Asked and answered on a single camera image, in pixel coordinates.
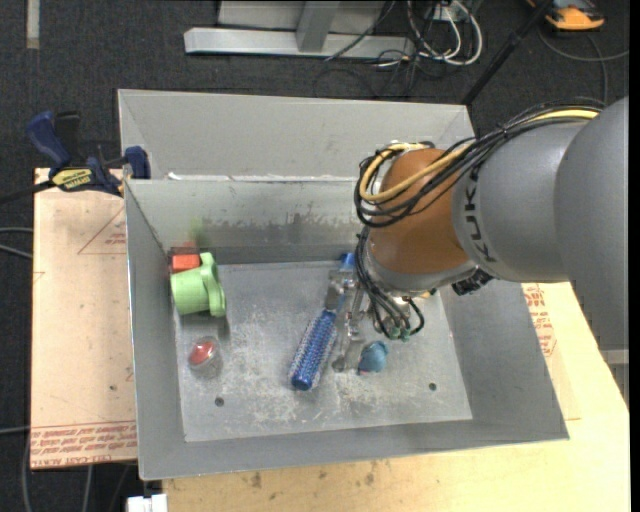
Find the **small red object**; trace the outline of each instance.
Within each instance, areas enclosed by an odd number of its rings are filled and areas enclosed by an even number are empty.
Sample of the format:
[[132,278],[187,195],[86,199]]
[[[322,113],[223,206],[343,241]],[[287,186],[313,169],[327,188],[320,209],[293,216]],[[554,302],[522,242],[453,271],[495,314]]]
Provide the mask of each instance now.
[[213,341],[196,343],[191,350],[191,354],[189,354],[189,364],[199,366],[206,363],[211,359],[215,349],[216,344]]
[[171,271],[175,274],[200,266],[199,254],[174,254],[171,257]]

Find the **blue brush bristles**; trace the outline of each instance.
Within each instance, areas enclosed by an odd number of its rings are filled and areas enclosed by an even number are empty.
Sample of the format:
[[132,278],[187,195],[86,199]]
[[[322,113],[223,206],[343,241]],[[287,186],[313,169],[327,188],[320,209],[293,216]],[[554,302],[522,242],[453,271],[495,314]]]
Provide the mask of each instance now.
[[294,388],[309,391],[320,381],[338,336],[335,321],[336,314],[323,309],[307,327],[289,370],[289,380]]

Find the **green plastic object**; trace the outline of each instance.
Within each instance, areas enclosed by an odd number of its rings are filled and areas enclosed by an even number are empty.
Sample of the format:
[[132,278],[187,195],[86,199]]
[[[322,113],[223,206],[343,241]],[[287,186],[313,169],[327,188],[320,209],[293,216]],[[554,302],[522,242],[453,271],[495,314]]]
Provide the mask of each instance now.
[[218,282],[218,267],[209,252],[200,254],[202,265],[171,275],[171,293],[178,313],[189,315],[209,311],[211,316],[224,316],[226,298]]

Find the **blue plastic piece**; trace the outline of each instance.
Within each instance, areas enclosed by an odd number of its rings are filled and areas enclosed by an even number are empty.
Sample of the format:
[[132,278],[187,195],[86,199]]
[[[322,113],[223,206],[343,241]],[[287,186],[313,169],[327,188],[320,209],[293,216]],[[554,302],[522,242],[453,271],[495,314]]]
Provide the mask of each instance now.
[[151,166],[144,149],[140,146],[131,146],[124,150],[124,156],[131,165],[133,178],[143,180],[151,178]]
[[336,314],[323,309],[307,327],[289,370],[289,380],[294,388],[309,391],[320,382],[338,336],[335,321]]
[[56,168],[71,162],[71,155],[56,136],[51,111],[42,112],[29,121],[27,136],[40,153],[53,159]]
[[387,366],[389,348],[382,341],[376,341],[364,348],[358,362],[358,373],[381,372]]
[[343,254],[342,257],[340,258],[340,262],[342,263],[340,270],[353,270],[354,267],[356,266],[355,253],[348,252],[346,254]]

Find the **wire bundle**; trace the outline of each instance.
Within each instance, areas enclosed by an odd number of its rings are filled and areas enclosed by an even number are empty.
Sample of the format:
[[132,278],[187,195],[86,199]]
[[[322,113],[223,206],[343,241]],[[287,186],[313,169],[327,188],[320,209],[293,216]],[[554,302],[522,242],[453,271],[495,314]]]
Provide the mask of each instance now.
[[[410,322],[410,311],[406,312],[404,308],[400,306],[397,299],[391,297],[384,290],[382,290],[372,279],[371,275],[366,269],[365,264],[365,247],[369,238],[370,228],[365,227],[360,236],[358,237],[358,244],[355,250],[355,269],[358,276],[358,281],[363,287],[369,301],[371,303],[371,311],[375,317],[376,324],[379,326],[380,331],[388,339],[402,339],[407,341],[410,336],[418,333],[424,327],[424,316],[420,311],[420,308],[416,306],[416,303],[411,298],[402,298],[400,300],[407,302],[411,309],[418,317],[419,324],[417,327],[412,327]],[[384,310],[390,321],[392,322],[392,328],[389,329],[382,319],[380,310]]]
[[[411,309],[418,315],[420,324],[417,328],[412,329],[409,314],[403,311],[397,299],[391,297],[375,283],[367,271],[365,248],[371,229],[391,226],[410,215],[417,215],[426,210],[467,173],[480,172],[482,164],[512,138],[541,126],[593,119],[601,112],[602,107],[602,102],[589,98],[541,103],[518,114],[506,124],[483,137],[457,142],[420,172],[386,190],[374,191],[383,178],[381,168],[384,163],[406,151],[433,147],[433,145],[393,142],[360,163],[360,176],[354,190],[354,202],[358,218],[364,224],[364,228],[360,233],[355,251],[356,272],[362,287],[369,296],[376,322],[380,325],[385,336],[390,339],[398,337],[405,339],[422,329],[424,318],[412,299],[402,299],[408,302]],[[408,191],[411,186],[427,176],[430,179],[417,191],[414,188],[409,195]],[[450,182],[445,187],[440,187],[441,190],[435,197],[417,208],[421,199],[435,191],[447,180]],[[384,325],[380,310],[384,310],[389,315],[394,325],[394,332],[389,332],[389,329]]]
[[[464,55],[463,54],[463,35],[458,28],[458,25],[451,17],[450,8],[456,8],[459,12],[462,12],[466,20],[470,23],[473,35],[471,38],[471,54]],[[469,10],[458,0],[453,0],[451,2],[451,6],[442,7],[440,6],[440,11],[445,18],[445,21],[450,28],[450,32],[455,36],[455,46],[453,48],[448,48],[444,51],[438,51],[433,48],[432,44],[427,42],[427,35],[431,30],[432,23],[434,21],[436,7],[434,6],[426,19],[423,20],[422,29],[418,29],[415,20],[415,13],[413,12],[412,2],[411,0],[407,0],[407,18],[409,20],[409,26],[411,27],[411,31],[415,38],[415,43],[418,51],[418,55],[421,57],[425,57],[427,59],[437,60],[444,62],[446,64],[450,64],[452,66],[468,66],[469,64],[473,64],[478,60],[480,54],[482,53],[482,30],[480,29],[480,25],[476,21],[475,17],[469,12]]]
[[[510,139],[545,125],[592,119],[602,110],[602,106],[601,102],[589,98],[541,103],[479,139],[469,138],[457,142],[420,172],[388,190],[374,192],[376,184],[382,178],[380,171],[384,162],[405,151],[427,147],[427,143],[392,143],[360,164],[360,177],[354,190],[358,218],[365,226],[381,228],[391,226],[410,215],[417,215],[442,197],[465,174],[474,169],[479,170],[487,158]],[[454,175],[456,178],[440,190],[437,196],[416,209],[422,198]],[[407,197],[408,189],[427,176],[430,179],[417,192]]]

